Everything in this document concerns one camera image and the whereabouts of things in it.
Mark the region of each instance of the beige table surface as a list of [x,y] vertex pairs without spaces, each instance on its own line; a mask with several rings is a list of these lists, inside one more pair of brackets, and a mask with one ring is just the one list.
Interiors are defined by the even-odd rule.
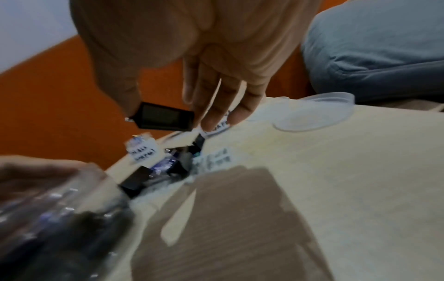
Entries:
[[[272,172],[311,227],[336,280],[443,279],[444,113],[356,106],[347,121],[299,133],[243,122],[209,139],[203,151],[222,147],[239,155],[238,164]],[[107,173],[121,182],[136,168],[126,156]],[[168,196],[134,204],[137,234],[109,280],[131,280],[130,259],[146,221]],[[190,197],[180,210],[179,224],[192,203]]]

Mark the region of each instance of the sticker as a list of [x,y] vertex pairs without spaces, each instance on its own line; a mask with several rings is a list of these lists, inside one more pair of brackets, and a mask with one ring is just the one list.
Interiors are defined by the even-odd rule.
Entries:
[[222,120],[219,122],[219,124],[217,124],[216,128],[214,130],[212,130],[211,132],[201,132],[201,135],[204,138],[207,138],[209,136],[218,134],[220,132],[225,131],[226,129],[228,129],[230,127],[230,124],[228,124],[227,119],[228,119],[228,115],[230,114],[230,111],[228,111],[222,118]]
[[126,151],[136,162],[150,159],[159,152],[156,140],[150,134],[133,136],[125,145]]
[[226,169],[233,164],[233,157],[228,148],[223,148],[208,155],[193,159],[191,175],[201,175]]

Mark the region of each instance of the gray cushion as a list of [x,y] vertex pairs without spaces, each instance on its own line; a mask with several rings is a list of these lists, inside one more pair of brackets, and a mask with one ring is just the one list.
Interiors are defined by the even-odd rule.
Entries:
[[302,54],[318,93],[444,94],[444,0],[346,2],[315,17]]

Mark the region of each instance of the hand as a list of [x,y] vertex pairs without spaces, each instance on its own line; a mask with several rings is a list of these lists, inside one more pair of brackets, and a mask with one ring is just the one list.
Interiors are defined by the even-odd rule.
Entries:
[[73,160],[0,156],[0,201],[26,192],[39,180],[68,176],[84,165]]
[[[127,116],[141,101],[141,67],[183,58],[184,102],[212,130],[247,82],[228,122],[245,120],[300,43],[321,0],[71,0],[98,86]],[[216,87],[221,86],[211,108]]]

